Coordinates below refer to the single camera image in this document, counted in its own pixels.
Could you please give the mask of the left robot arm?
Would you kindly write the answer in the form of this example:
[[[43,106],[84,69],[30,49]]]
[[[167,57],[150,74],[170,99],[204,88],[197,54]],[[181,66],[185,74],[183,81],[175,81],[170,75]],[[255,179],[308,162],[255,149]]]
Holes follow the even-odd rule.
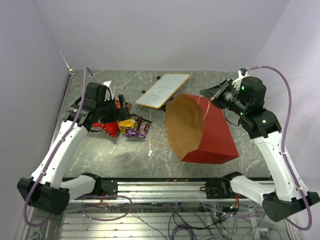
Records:
[[[124,95],[110,95],[108,86],[90,82],[84,94],[71,104],[63,115],[60,130],[38,168],[29,178],[21,178],[17,189],[28,206],[58,216],[69,202],[83,195],[91,199],[102,193],[102,178],[84,172],[63,181],[68,162],[82,139],[95,123],[108,124],[130,117]]]

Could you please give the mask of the brown m&m's candy packet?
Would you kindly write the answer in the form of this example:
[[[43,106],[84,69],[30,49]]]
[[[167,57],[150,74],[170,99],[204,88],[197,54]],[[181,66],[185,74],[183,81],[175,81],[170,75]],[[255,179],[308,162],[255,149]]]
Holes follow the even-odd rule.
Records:
[[[139,139],[145,139],[147,137],[151,124],[152,121],[141,118],[140,123],[138,125],[138,129],[136,131],[136,137]]]

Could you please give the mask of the purple candy packet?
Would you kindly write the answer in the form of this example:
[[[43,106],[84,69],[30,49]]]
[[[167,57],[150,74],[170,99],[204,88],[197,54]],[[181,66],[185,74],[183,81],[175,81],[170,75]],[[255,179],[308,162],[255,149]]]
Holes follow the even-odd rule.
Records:
[[[139,133],[139,127],[127,127],[125,136],[128,137],[135,137],[139,139],[144,139],[144,135],[142,133]]]

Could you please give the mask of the red brown paper bag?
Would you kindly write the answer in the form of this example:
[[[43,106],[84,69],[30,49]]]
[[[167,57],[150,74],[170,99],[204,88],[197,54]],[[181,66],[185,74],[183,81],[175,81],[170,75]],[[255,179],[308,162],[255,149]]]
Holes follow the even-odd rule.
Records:
[[[185,163],[221,165],[239,157],[236,144],[222,110],[202,96],[180,94],[165,111],[166,143],[155,147],[172,148]]]

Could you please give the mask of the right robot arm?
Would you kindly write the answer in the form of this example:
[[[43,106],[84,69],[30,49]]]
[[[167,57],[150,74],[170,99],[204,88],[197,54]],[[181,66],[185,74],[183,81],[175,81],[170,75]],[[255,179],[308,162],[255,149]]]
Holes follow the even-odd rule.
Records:
[[[226,198],[243,195],[261,205],[272,221],[279,222],[319,203],[320,197],[309,191],[281,146],[281,125],[276,115],[264,108],[266,90],[261,79],[245,76],[237,80],[228,78],[199,93],[215,107],[239,116],[239,124],[260,150],[274,183],[263,185],[233,172],[223,177],[221,194]]]

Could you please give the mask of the yellow m&m's candy packet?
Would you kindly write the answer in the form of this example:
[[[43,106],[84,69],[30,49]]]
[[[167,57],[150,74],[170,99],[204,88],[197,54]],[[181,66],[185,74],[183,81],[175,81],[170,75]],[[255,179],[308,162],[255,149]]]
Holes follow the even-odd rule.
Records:
[[[119,128],[122,128],[122,129],[135,128],[138,126],[138,122],[133,118],[129,118],[123,121],[119,121],[117,125]]]

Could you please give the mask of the red cookie snack bag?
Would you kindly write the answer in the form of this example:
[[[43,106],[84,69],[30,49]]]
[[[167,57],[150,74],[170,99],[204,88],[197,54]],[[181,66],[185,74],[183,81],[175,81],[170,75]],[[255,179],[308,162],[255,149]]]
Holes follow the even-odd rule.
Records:
[[[120,109],[120,102],[119,100],[115,100],[115,105],[117,109]],[[130,102],[126,102],[126,107],[128,109],[128,111],[131,109],[132,104]],[[116,137],[116,134],[119,131],[119,126],[118,123],[116,122],[110,122],[110,123],[99,123],[99,122],[95,122],[92,127],[94,128],[101,128],[98,131],[102,131],[104,130],[110,137]]]

